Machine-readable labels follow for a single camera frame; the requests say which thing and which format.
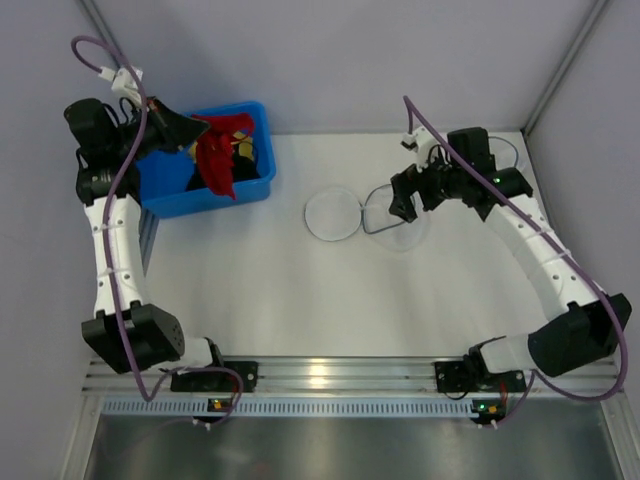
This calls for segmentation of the red lace bra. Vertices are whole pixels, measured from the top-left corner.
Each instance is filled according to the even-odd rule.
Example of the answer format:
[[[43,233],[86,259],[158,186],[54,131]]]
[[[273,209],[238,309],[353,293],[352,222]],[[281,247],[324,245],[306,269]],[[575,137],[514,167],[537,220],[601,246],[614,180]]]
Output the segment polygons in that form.
[[[192,114],[191,117],[208,125],[208,130],[195,142],[195,163],[204,184],[215,195],[235,200],[233,147],[254,133],[252,117],[246,112],[224,116]]]

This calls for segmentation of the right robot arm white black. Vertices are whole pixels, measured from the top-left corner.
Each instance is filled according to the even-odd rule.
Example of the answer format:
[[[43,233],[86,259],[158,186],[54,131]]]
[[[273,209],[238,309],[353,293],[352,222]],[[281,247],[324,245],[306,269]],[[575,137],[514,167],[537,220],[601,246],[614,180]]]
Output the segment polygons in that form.
[[[611,356],[618,347],[612,318],[626,324],[631,305],[622,294],[596,294],[569,266],[572,256],[549,227],[533,189],[515,167],[499,169],[485,129],[451,132],[436,143],[424,127],[401,144],[416,156],[391,179],[390,214],[411,223],[413,198],[432,211],[459,200],[504,243],[530,281],[546,324],[533,333],[490,339],[470,348],[466,359],[479,378],[517,370],[558,377]]]

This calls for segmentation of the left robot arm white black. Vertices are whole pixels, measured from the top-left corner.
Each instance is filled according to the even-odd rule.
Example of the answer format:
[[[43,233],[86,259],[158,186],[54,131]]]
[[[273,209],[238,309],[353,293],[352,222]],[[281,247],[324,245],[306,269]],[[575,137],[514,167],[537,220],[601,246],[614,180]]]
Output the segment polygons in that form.
[[[152,304],[140,247],[141,178],[135,162],[151,153],[177,153],[207,125],[151,97],[121,123],[113,108],[82,99],[64,112],[79,144],[76,194],[94,242],[96,300],[81,325],[88,346],[116,373],[222,363],[212,340],[188,338],[176,317]]]

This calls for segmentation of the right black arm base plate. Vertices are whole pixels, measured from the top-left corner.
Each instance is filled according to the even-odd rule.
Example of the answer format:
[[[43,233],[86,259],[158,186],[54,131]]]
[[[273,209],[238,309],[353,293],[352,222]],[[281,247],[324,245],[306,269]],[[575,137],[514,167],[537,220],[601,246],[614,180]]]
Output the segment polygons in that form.
[[[434,369],[439,393],[522,393],[526,389],[522,371],[488,373],[479,360],[469,356],[435,362]]]

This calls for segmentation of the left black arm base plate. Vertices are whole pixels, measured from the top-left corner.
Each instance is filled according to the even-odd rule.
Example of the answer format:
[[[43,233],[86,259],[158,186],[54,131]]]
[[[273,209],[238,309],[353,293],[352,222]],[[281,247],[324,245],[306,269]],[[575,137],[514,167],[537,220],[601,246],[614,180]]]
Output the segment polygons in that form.
[[[191,368],[171,377],[170,391],[175,393],[237,393],[240,387],[252,393],[258,380],[256,361],[231,360],[223,365]]]

